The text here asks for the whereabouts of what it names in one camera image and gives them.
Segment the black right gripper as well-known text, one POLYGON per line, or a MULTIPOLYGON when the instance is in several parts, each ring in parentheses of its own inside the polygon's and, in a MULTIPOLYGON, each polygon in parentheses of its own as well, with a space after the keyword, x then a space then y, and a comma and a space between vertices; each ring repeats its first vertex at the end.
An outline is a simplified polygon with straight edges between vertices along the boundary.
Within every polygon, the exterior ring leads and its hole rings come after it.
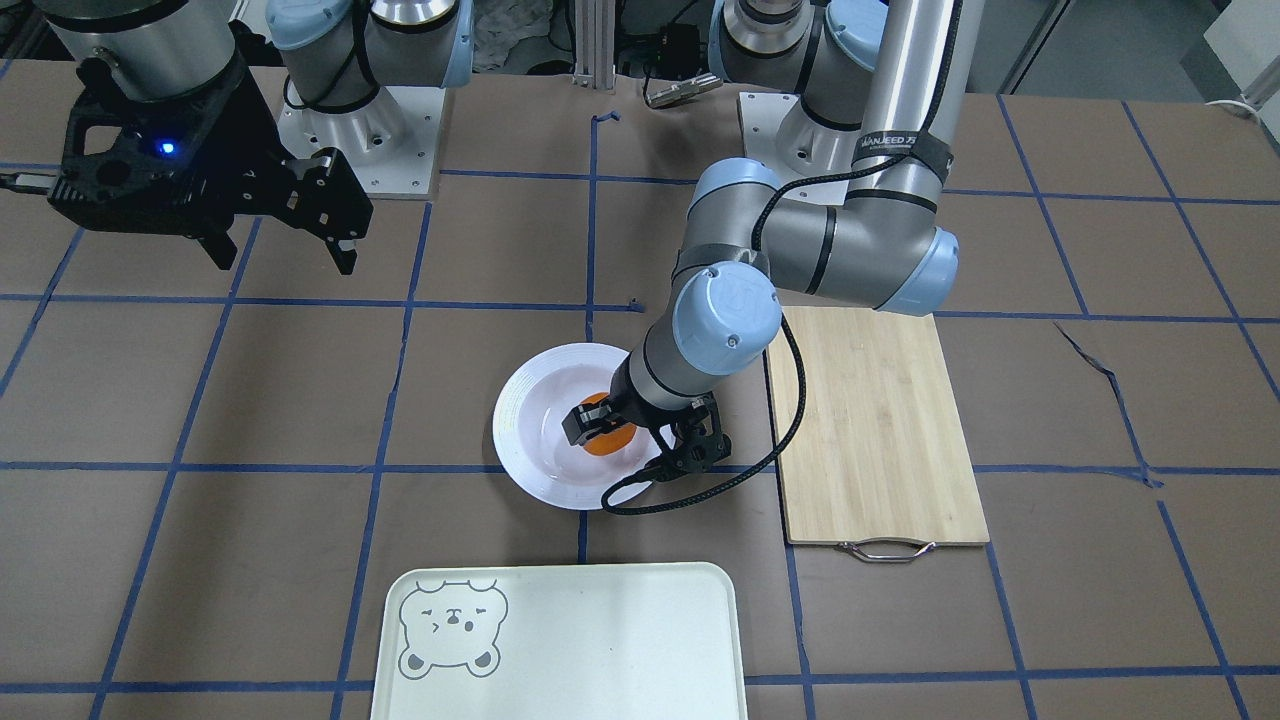
POLYGON ((338 149, 293 156, 248 65, 234 55, 206 85, 156 102, 127 97, 101 59, 68 120, 49 204, 88 231, 196 240, 223 272, 238 215, 274 217, 319 237, 342 275, 355 273, 372 204, 338 149))

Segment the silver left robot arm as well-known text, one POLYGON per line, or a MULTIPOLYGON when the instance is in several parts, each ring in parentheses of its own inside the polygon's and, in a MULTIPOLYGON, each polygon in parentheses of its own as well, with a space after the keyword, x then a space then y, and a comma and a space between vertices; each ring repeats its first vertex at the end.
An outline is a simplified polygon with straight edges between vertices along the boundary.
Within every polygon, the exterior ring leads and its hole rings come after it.
POLYGON ((655 460, 677 474, 723 457, 694 439, 712 391, 780 331, 780 290, 923 316, 946 299, 957 241, 936 224, 984 5, 980 1, 722 1, 708 56, 735 82, 797 95, 794 118, 831 132, 797 178, 731 158, 701 174, 669 301, 604 398, 570 409, 559 446, 671 427, 655 460))

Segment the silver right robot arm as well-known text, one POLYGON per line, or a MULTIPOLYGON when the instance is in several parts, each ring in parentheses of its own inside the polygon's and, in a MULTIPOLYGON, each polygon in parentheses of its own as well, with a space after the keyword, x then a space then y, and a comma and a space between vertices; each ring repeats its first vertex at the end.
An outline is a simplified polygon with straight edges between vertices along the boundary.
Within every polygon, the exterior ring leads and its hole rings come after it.
POLYGON ((83 91, 55 176, 4 186, 41 193, 88 231, 193 240, 227 270, 241 215, 320 238, 338 272, 372 219, 372 172, 421 197, 433 178, 424 94, 468 82, 471 1, 270 1, 287 69, 275 115, 244 46, 252 29, 212 1, 41 1, 83 91))

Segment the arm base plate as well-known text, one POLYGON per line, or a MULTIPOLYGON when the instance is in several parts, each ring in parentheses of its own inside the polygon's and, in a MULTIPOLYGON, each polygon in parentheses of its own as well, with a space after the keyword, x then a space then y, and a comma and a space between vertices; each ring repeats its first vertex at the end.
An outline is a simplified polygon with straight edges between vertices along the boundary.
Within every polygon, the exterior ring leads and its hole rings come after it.
POLYGON ((371 199, 429 200, 449 101, 445 88, 390 86, 346 114, 284 108, 278 131, 300 158, 339 149, 371 199))
POLYGON ((850 170, 861 133, 819 123, 794 94, 744 91, 739 119, 745 155, 787 182, 850 170))

